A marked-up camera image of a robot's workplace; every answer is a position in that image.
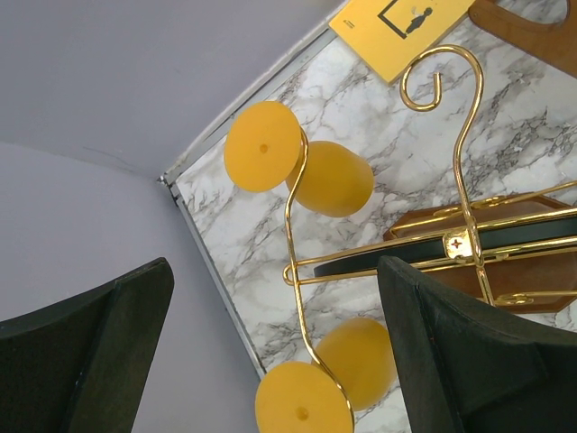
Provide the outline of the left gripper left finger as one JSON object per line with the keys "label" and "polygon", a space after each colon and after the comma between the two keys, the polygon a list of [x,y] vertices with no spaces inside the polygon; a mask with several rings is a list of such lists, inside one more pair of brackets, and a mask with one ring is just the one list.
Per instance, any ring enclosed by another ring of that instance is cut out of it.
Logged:
{"label": "left gripper left finger", "polygon": [[130,432],[174,290],[164,258],[1,323],[3,432]]}

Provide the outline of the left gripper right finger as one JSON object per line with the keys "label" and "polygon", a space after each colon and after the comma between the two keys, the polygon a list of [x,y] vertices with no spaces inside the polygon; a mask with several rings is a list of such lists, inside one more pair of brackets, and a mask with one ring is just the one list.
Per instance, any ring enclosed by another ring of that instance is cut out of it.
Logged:
{"label": "left gripper right finger", "polygon": [[414,432],[574,432],[576,335],[497,309],[399,258],[380,300]]}

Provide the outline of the orange plastic wine glass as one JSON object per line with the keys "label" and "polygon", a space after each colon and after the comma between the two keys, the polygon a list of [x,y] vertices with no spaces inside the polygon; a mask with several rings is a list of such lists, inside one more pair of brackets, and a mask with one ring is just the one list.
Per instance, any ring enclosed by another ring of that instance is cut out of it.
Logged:
{"label": "orange plastic wine glass", "polygon": [[279,102],[250,106],[234,121],[224,144],[224,166],[240,189],[260,193],[284,183],[295,200],[327,217],[348,217],[369,201],[370,164],[339,143],[312,141]]}
{"label": "orange plastic wine glass", "polygon": [[372,318],[352,318],[328,333],[315,363],[271,369],[255,396],[260,432],[352,432],[353,414],[378,403],[396,378],[389,331]]}

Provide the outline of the gold wire wine glass rack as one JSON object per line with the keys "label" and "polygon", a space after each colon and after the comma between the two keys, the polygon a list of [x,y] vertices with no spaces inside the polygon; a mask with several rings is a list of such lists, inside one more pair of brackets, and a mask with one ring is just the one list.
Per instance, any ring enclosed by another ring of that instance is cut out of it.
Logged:
{"label": "gold wire wine glass rack", "polygon": [[[481,286],[481,294],[483,295],[482,300],[489,303],[491,306],[496,304],[494,295],[490,288],[490,283],[488,280],[488,274],[485,270],[485,259],[483,256],[483,251],[481,247],[481,240],[479,235],[478,223],[472,213],[472,204],[468,197],[467,189],[464,183],[463,169],[462,169],[462,153],[463,146],[466,140],[467,134],[470,132],[472,127],[472,122],[474,117],[477,115],[479,106],[481,104],[481,98],[484,89],[484,76],[481,69],[481,64],[476,59],[476,57],[467,49],[462,46],[454,44],[443,44],[437,47],[428,49],[421,54],[417,55],[408,65],[407,69],[402,75],[400,81],[400,96],[408,108],[416,112],[428,112],[437,108],[442,99],[442,82],[441,74],[436,72],[434,74],[434,98],[433,101],[428,104],[419,104],[411,99],[408,94],[408,78],[409,74],[412,72],[413,68],[422,60],[431,57],[436,54],[450,53],[460,56],[465,59],[475,77],[475,92],[472,100],[472,105],[469,110],[469,114],[466,116],[461,131],[457,136],[456,142],[453,148],[453,175],[456,182],[456,188],[461,201],[461,214],[464,218],[464,228],[455,231],[457,237],[459,237],[464,243],[463,246],[455,246],[452,252],[447,252],[447,258],[454,262],[462,261],[465,264],[473,264],[475,266],[475,271],[479,284]],[[327,379],[330,382],[329,395],[337,397],[337,406],[335,407],[335,412],[337,414],[344,414],[345,419],[351,425],[355,424],[355,417],[353,413],[353,407],[349,397],[346,394],[342,384],[334,375],[334,372],[328,367],[325,361],[316,352],[312,345],[310,336],[307,329],[305,304],[303,301],[301,293],[302,280],[298,276],[298,266],[301,264],[297,260],[294,236],[292,233],[292,222],[291,213],[292,205],[295,201],[298,188],[302,183],[304,177],[305,168],[308,163],[309,155],[309,143],[306,137],[301,138],[302,143],[302,162],[298,167],[298,175],[296,177],[295,183],[288,194],[287,203],[285,205],[285,233],[287,239],[289,265],[283,271],[283,278],[285,282],[292,285],[295,294],[296,307],[298,312],[298,323],[300,327],[301,336],[304,342],[304,346],[308,351],[313,363],[311,367],[317,373],[321,374],[321,377]]]}

